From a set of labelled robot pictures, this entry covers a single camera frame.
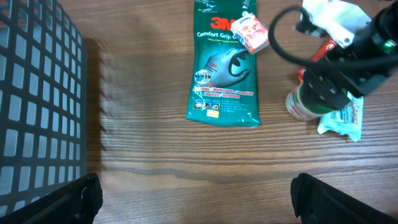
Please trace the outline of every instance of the small box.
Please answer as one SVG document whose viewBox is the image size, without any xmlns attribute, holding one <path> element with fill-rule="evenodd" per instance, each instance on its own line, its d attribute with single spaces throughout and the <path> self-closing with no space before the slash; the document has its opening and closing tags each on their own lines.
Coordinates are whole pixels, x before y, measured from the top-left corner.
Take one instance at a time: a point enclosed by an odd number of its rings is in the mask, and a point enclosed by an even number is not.
<svg viewBox="0 0 398 224">
<path fill-rule="evenodd" d="M 269 45 L 268 28 L 253 13 L 233 22 L 231 32 L 250 54 L 255 54 Z"/>
</svg>

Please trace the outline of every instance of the wood grain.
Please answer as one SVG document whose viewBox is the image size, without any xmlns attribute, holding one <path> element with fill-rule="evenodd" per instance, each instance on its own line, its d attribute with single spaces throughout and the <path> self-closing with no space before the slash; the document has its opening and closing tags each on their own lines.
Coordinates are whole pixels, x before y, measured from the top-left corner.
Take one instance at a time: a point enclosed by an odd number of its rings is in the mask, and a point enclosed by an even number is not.
<svg viewBox="0 0 398 224">
<path fill-rule="evenodd" d="M 257 0 L 269 24 L 299 0 Z M 370 16 L 388 2 L 354 1 Z M 308 172 L 398 217 L 398 78 L 365 99 L 360 142 L 327 133 L 285 109 L 297 65 L 258 54 L 258 128 L 185 119 L 193 67 L 193 0 L 61 0 L 88 49 L 88 168 L 100 176 L 96 223 L 298 223 L 290 181 Z M 321 41 L 277 38 L 310 57 Z"/>
</svg>

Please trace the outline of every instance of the black cable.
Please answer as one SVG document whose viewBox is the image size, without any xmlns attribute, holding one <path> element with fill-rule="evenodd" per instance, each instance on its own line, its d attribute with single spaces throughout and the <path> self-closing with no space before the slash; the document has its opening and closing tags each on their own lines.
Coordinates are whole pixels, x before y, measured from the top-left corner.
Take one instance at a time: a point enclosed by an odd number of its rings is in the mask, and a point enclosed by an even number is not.
<svg viewBox="0 0 398 224">
<path fill-rule="evenodd" d="M 309 60 L 301 59 L 295 57 L 289 53 L 287 53 L 284 49 L 280 47 L 278 42 L 275 39 L 275 26 L 278 21 L 287 13 L 291 11 L 299 11 L 303 14 L 303 21 L 309 20 L 310 15 L 308 12 L 301 6 L 292 6 L 289 7 L 282 12 L 280 12 L 275 19 L 271 22 L 269 26 L 268 39 L 271 47 L 275 50 L 277 54 L 279 54 L 282 58 L 307 67 L 317 67 L 320 69 L 353 69 L 353 70 L 365 70 L 370 68 L 380 68 L 380 67 L 388 67 L 391 65 L 398 65 L 398 55 L 388 56 L 388 57 L 379 57 L 369 60 L 357 60 L 355 62 L 312 62 Z"/>
</svg>

